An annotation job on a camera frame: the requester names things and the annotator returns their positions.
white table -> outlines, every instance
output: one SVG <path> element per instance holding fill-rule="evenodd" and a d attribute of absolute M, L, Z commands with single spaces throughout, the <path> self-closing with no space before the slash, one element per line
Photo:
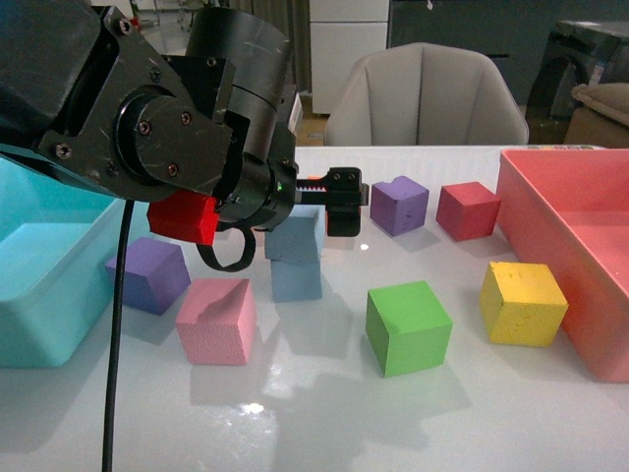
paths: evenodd
<path fill-rule="evenodd" d="M 495 147 L 299 148 L 302 175 L 362 167 L 430 190 L 427 224 L 390 238 L 364 211 L 327 239 L 323 299 L 275 304 L 258 239 L 258 331 L 246 367 L 192 366 L 164 316 L 126 309 L 115 470 L 610 471 L 629 467 L 629 385 L 596 382 L 565 334 L 548 348 L 492 345 L 478 296 L 499 235 L 454 243 L 434 221 L 441 185 L 495 189 Z M 237 234 L 217 252 L 236 259 Z M 223 276 L 184 245 L 193 278 Z M 367 290 L 426 280 L 454 321 L 445 363 L 384 379 L 365 335 Z M 100 470 L 110 310 L 57 370 L 0 370 L 0 470 Z"/>

turquoise plastic tub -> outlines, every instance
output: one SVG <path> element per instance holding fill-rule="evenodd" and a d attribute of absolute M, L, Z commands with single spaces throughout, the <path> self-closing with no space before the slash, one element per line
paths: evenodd
<path fill-rule="evenodd" d="M 124 202 L 60 184 L 0 154 L 0 367 L 63 365 L 112 298 Z M 148 233 L 137 204 L 131 239 Z"/>

floor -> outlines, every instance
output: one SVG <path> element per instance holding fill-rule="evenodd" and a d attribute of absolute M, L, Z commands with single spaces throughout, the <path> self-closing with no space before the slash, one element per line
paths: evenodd
<path fill-rule="evenodd" d="M 184 55 L 190 32 L 192 13 L 177 11 L 161 12 L 159 18 L 152 11 L 140 11 L 142 33 L 160 54 Z M 326 115 L 313 113 L 312 96 L 301 94 L 304 118 L 297 136 L 297 146 L 323 146 Z"/>

chair backrest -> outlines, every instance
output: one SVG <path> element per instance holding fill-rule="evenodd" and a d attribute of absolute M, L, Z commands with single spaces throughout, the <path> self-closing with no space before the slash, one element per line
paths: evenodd
<path fill-rule="evenodd" d="M 360 59 L 325 130 L 329 146 L 524 145 L 528 138 L 490 59 L 426 43 Z"/>

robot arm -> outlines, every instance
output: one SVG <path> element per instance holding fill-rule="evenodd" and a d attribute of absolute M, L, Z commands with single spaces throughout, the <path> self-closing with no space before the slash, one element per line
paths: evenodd
<path fill-rule="evenodd" d="M 277 119 L 293 98 L 290 47 L 256 17 L 203 9 L 183 57 L 160 56 L 116 8 L 85 0 L 3 2 L 0 36 L 0 151 L 10 160 L 151 202 L 153 232 L 200 250 L 216 229 L 272 230 L 295 203 L 326 205 L 330 235 L 360 231 L 359 169 L 297 180 L 295 137 Z"/>

